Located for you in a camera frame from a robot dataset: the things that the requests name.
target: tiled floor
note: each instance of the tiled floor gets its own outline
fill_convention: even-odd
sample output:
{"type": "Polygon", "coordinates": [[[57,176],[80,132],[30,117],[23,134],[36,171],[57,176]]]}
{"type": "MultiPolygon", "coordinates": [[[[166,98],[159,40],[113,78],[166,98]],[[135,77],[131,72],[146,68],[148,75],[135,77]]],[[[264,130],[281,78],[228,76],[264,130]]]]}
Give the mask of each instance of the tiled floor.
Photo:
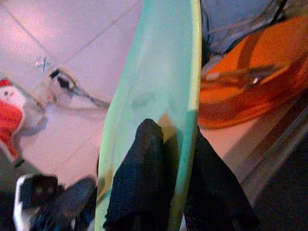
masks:
{"type": "MultiPolygon", "coordinates": [[[[111,101],[136,30],[142,0],[0,2],[0,70],[31,92],[61,67],[94,97],[111,101]],[[35,61],[51,63],[43,73],[35,61]]],[[[47,109],[46,128],[21,138],[23,156],[61,183],[96,175],[106,110],[47,109]]]]}

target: cable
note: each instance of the cable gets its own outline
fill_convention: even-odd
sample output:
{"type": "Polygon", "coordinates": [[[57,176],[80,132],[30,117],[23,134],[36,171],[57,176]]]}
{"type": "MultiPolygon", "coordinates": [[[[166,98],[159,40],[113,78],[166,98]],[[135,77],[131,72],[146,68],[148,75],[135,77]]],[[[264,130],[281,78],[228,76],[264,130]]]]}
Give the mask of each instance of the cable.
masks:
{"type": "MultiPolygon", "coordinates": [[[[66,89],[68,92],[72,92],[77,96],[80,97],[85,97],[88,98],[94,105],[99,107],[100,109],[102,108],[108,108],[110,103],[105,102],[102,100],[99,100],[93,96],[90,96],[86,91],[84,91],[82,88],[78,87],[76,85],[76,81],[67,73],[61,71],[60,69],[55,70],[50,74],[51,79],[57,78],[57,81],[60,84],[60,87],[63,89],[66,89]]],[[[95,110],[96,108],[88,108],[88,107],[68,107],[63,104],[60,104],[56,100],[56,105],[65,109],[70,109],[70,110],[95,110]]]]}
{"type": "Polygon", "coordinates": [[[279,8],[278,8],[277,12],[275,13],[273,19],[272,19],[271,22],[269,23],[270,25],[273,25],[273,24],[276,22],[277,18],[279,17],[280,13],[282,12],[282,10],[283,10],[285,4],[287,3],[287,1],[288,1],[288,0],[282,0],[282,1],[280,2],[280,5],[279,5],[279,8]]]}
{"type": "Polygon", "coordinates": [[[203,4],[201,3],[202,0],[200,0],[200,5],[201,5],[201,12],[204,12],[205,16],[206,16],[206,29],[207,29],[207,39],[206,39],[206,43],[209,42],[210,40],[210,34],[209,34],[209,30],[210,30],[210,27],[209,27],[209,17],[208,17],[208,14],[207,14],[207,11],[204,9],[203,7],[203,4]]]}

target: orange bag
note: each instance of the orange bag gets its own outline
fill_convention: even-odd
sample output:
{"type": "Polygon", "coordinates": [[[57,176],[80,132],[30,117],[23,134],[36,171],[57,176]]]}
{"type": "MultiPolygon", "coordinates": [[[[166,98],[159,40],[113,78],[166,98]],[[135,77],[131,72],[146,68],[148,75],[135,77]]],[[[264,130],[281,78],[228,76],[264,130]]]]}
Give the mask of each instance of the orange bag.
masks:
{"type": "Polygon", "coordinates": [[[308,17],[248,35],[202,79],[199,124],[206,128],[236,125],[278,107],[308,87],[308,17]],[[244,87],[247,71],[269,66],[280,68],[244,87]],[[224,78],[206,80],[215,73],[224,78]]]}

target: shoe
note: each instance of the shoe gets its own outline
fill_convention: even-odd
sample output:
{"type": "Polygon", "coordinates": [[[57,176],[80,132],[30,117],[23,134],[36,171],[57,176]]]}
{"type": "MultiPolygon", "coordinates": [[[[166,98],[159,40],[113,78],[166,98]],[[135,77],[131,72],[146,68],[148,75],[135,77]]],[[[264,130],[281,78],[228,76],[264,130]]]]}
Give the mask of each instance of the shoe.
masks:
{"type": "Polygon", "coordinates": [[[94,189],[95,181],[91,177],[79,180],[39,210],[30,231],[72,230],[72,220],[79,216],[94,189]]]}

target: white beard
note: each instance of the white beard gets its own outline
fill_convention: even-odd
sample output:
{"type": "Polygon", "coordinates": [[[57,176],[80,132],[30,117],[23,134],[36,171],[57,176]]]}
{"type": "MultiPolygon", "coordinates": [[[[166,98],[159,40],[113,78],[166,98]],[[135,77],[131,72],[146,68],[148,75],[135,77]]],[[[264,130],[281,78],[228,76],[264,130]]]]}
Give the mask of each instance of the white beard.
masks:
{"type": "Polygon", "coordinates": [[[0,87],[0,99],[20,109],[22,109],[26,103],[26,98],[14,86],[0,87]]]}

